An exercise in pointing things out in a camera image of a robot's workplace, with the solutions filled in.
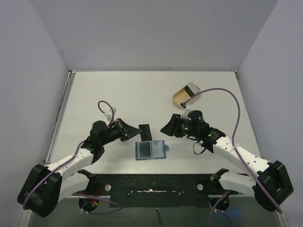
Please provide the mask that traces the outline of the blue card holder wallet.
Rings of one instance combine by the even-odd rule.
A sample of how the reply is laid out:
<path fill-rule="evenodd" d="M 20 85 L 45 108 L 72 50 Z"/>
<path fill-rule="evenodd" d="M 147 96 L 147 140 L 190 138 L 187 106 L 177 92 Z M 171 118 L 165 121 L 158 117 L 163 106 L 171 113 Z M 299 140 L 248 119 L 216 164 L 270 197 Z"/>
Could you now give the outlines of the blue card holder wallet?
<path fill-rule="evenodd" d="M 165 159 L 169 146 L 164 140 L 138 141 L 135 143 L 136 160 Z"/>

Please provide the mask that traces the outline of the white credit card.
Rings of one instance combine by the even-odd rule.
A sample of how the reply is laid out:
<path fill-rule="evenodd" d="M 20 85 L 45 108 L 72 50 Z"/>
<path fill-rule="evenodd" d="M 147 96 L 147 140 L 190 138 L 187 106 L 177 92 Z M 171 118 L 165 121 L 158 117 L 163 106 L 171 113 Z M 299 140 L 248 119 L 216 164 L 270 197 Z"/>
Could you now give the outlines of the white credit card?
<path fill-rule="evenodd" d="M 164 145 L 162 140 L 155 140 L 151 143 L 151 154 L 153 158 L 164 157 Z"/>

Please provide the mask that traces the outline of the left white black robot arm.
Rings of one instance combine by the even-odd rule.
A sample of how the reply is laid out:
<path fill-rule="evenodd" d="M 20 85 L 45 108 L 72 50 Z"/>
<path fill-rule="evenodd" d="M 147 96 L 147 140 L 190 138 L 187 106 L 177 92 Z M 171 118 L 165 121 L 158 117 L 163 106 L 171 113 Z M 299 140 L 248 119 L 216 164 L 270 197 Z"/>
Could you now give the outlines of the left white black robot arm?
<path fill-rule="evenodd" d="M 106 144 L 115 140 L 126 142 L 141 132 L 120 118 L 109 125 L 104 121 L 94 122 L 89 136 L 80 142 L 74 153 L 55 163 L 37 164 L 31 169 L 17 202 L 24 210 L 31 210 L 44 218 L 60 200 L 79 191 L 92 194 L 97 183 L 85 175 L 84 168 L 101 158 Z"/>

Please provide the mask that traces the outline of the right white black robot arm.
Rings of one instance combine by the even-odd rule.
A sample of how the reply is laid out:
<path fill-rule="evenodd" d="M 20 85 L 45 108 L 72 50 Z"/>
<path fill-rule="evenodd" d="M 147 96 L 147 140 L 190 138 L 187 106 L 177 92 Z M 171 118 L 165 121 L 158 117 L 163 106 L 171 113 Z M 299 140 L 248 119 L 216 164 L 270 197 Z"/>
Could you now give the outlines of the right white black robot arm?
<path fill-rule="evenodd" d="M 225 133 L 211 127 L 199 110 L 173 114 L 161 132 L 176 138 L 195 140 L 205 150 L 234 164 L 246 175 L 221 169 L 211 177 L 211 189 L 215 193 L 231 190 L 256 199 L 268 211 L 281 212 L 280 205 L 293 193 L 290 177 L 280 161 L 262 159 L 232 141 Z"/>

